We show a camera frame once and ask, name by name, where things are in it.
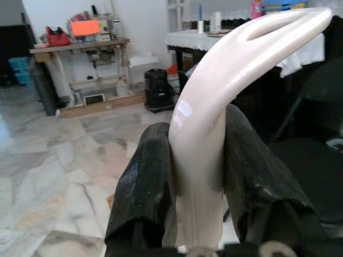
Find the white plastic hook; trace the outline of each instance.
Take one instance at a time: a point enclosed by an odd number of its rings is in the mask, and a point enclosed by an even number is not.
[[[330,23],[327,8],[298,9],[252,20],[223,37],[198,64],[169,129],[180,213],[188,247],[216,247],[222,234],[225,108],[253,81]]]

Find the wooden table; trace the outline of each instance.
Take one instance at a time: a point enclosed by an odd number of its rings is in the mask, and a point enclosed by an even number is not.
[[[93,112],[98,112],[102,110],[108,110],[112,108],[118,108],[125,105],[136,104],[144,101],[144,97],[141,95],[131,95],[122,97],[120,99],[113,99],[105,102],[95,103],[91,105],[84,105],[84,106],[75,106],[75,96],[74,90],[79,90],[82,88],[87,87],[94,87],[98,84],[101,85],[110,85],[114,84],[118,80],[123,80],[126,82],[128,87],[128,92],[132,92],[132,80],[131,80],[131,71],[130,71],[130,62],[128,60],[128,54],[126,52],[126,45],[130,42],[129,39],[125,37],[119,37],[116,40],[111,41],[103,41],[103,42],[85,42],[85,43],[75,43],[70,44],[68,46],[63,47],[48,47],[48,48],[40,48],[40,49],[30,49],[30,53],[35,56],[37,62],[48,62],[56,57],[58,66],[61,70],[62,76],[64,81],[68,84],[70,89],[69,97],[70,97],[70,104],[69,108],[61,109],[61,116],[62,117],[73,117],[82,114],[89,114]],[[91,50],[91,49],[117,49],[120,48],[122,52],[122,66],[124,67],[125,74],[117,74],[111,77],[99,78],[99,79],[90,79],[84,81],[77,81],[77,82],[70,82],[68,76],[66,75],[65,68],[63,66],[63,62],[61,60],[60,52],[61,51],[73,51],[73,50]]]

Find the wooden base board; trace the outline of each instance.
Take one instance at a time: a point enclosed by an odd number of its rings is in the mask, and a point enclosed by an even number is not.
[[[120,107],[130,106],[138,103],[145,102],[145,95],[134,95],[134,96],[127,96],[118,99],[108,100],[105,102],[100,103],[93,103],[90,105],[83,105],[77,106],[72,108],[64,108],[60,109],[60,117],[62,118],[72,118],[87,114],[94,114],[96,112],[101,111],[109,111],[113,109],[117,109]]]

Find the black chair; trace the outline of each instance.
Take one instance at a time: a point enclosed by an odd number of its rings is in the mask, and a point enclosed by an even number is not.
[[[343,107],[343,57],[330,60],[309,77],[274,141],[305,99]],[[310,138],[291,138],[269,147],[292,171],[318,211],[322,225],[332,229],[334,235],[343,236],[343,154]]]

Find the white wall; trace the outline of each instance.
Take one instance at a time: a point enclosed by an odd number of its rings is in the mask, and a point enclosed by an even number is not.
[[[45,32],[46,26],[62,27],[66,30],[66,21],[76,13],[91,11],[94,4],[98,13],[111,12],[110,0],[23,0],[26,13],[36,38]],[[131,40],[129,55],[144,51],[156,54],[164,68],[171,64],[165,45],[167,33],[167,10],[165,0],[113,0],[116,14],[119,16],[123,34]],[[96,77],[94,68],[85,54],[71,56],[62,54],[63,64],[70,81],[85,80],[88,75]],[[69,93],[56,61],[48,63],[59,96]],[[98,68],[99,76],[117,74],[117,64]]]
[[[0,0],[0,26],[20,25],[24,12],[21,0]]]

